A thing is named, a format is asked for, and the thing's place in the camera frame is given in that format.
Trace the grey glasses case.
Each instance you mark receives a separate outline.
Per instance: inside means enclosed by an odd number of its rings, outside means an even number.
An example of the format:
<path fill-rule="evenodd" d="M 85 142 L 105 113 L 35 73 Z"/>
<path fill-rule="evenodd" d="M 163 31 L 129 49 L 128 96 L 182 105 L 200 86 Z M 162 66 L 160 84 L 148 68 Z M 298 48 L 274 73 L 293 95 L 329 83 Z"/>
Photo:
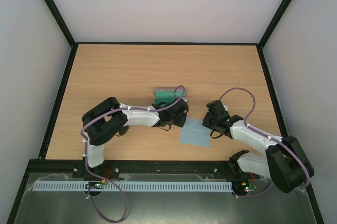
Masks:
<path fill-rule="evenodd" d="M 187 91 L 183 92 L 182 87 L 159 87 L 154 89 L 154 103 L 163 106 L 174 102 L 183 94 L 182 98 L 187 100 Z"/>

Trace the light blue cleaning cloth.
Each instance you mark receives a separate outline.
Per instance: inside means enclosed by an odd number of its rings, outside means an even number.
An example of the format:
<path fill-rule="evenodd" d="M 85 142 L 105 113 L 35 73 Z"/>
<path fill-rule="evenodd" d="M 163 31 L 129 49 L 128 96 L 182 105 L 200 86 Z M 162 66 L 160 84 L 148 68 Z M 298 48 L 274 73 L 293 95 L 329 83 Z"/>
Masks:
<path fill-rule="evenodd" d="M 209 147 L 210 129 L 202 125 L 202 120 L 187 118 L 180 134 L 180 142 L 198 147 Z"/>

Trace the black round sunglasses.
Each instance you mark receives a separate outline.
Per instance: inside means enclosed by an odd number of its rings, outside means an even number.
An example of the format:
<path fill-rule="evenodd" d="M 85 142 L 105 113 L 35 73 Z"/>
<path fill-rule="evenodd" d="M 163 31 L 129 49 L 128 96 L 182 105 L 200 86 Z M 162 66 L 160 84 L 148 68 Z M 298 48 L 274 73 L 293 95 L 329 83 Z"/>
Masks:
<path fill-rule="evenodd" d="M 115 136 L 121 137 L 121 136 L 125 135 L 128 132 L 129 128 L 130 128 L 129 126 L 122 127 L 121 129 L 118 130 L 118 132 L 115 134 Z"/>

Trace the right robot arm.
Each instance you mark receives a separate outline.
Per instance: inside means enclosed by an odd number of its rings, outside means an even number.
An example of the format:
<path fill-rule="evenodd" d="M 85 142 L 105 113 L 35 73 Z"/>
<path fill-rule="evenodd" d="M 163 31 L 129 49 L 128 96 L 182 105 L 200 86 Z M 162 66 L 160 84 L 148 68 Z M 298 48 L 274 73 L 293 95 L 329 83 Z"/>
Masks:
<path fill-rule="evenodd" d="M 314 169 L 297 138 L 269 134 L 250 125 L 239 115 L 229 115 L 221 100 L 210 102 L 206 107 L 204 127 L 212 133 L 241 141 L 259 152 L 255 155 L 242 150 L 231 156 L 230 173 L 233 176 L 239 178 L 254 173 L 270 179 L 285 193 L 309 185 Z"/>

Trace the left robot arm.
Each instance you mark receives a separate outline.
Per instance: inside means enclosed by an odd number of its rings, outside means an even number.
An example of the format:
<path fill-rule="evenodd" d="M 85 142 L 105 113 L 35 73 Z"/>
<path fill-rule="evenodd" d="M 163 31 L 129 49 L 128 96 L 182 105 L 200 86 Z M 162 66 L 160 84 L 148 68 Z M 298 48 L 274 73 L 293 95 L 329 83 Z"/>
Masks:
<path fill-rule="evenodd" d="M 189 106 L 187 98 L 176 98 L 171 103 L 149 106 L 129 106 L 111 97 L 82 116 L 84 137 L 84 158 L 90 168 L 104 162 L 105 143 L 115 135 L 124 135 L 133 125 L 164 128 L 172 125 L 183 127 Z"/>

